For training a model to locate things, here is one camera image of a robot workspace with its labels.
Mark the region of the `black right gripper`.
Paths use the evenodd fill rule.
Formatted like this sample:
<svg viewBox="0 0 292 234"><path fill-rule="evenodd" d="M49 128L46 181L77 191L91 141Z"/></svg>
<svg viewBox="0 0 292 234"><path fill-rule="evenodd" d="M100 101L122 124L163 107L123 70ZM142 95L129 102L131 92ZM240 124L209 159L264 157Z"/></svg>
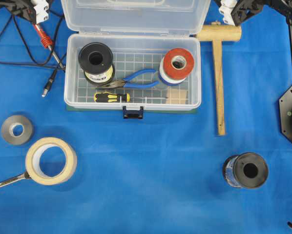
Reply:
<svg viewBox="0 0 292 234"><path fill-rule="evenodd" d="M219 12L225 24L239 26L249 18L259 14L265 5L275 10L287 6L286 0L221 0Z"/></svg>

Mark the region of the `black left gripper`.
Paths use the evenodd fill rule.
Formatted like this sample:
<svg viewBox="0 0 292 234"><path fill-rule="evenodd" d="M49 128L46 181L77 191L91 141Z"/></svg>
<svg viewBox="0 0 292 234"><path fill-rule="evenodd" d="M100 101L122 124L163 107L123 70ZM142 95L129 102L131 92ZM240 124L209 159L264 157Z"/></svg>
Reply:
<svg viewBox="0 0 292 234"><path fill-rule="evenodd" d="M33 24L48 20L49 3L46 0L0 0L1 8Z"/></svg>

